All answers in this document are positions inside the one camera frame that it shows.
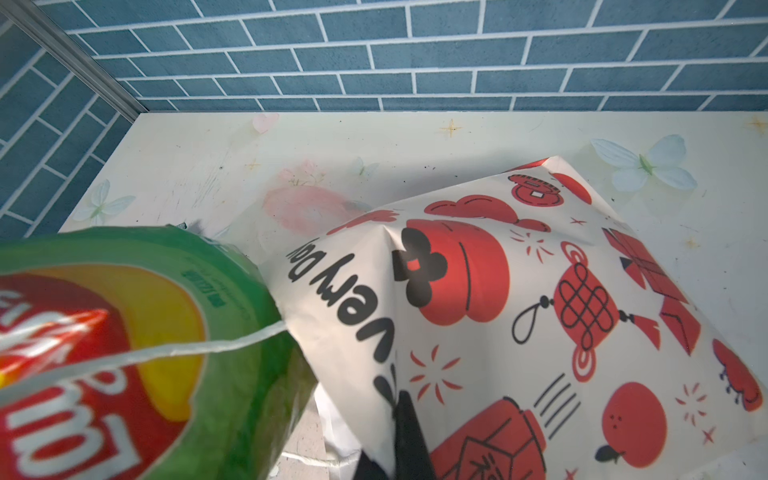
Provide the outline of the green chips bag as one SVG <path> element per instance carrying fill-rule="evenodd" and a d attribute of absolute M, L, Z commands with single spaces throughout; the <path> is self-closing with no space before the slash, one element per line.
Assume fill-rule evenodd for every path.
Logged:
<path fill-rule="evenodd" d="M 173 226 L 1 246 L 5 479 L 264 479 L 315 385 L 233 246 Z"/>

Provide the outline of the red white paper bag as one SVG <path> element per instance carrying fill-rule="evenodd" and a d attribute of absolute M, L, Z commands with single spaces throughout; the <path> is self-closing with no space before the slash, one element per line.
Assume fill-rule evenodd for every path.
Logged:
<path fill-rule="evenodd" d="M 674 479 L 767 433 L 757 378 L 558 157 L 226 245 L 389 476 L 401 391 L 437 479 Z"/>

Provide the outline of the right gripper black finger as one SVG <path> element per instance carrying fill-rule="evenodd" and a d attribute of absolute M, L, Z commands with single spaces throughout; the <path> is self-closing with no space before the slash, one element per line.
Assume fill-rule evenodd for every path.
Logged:
<path fill-rule="evenodd" d="M 407 391 L 399 393 L 394 409 L 395 420 L 395 470 L 389 476 L 369 457 L 362 453 L 357 464 L 354 480 L 436 480 L 436 474 L 416 416 L 411 396 Z"/>

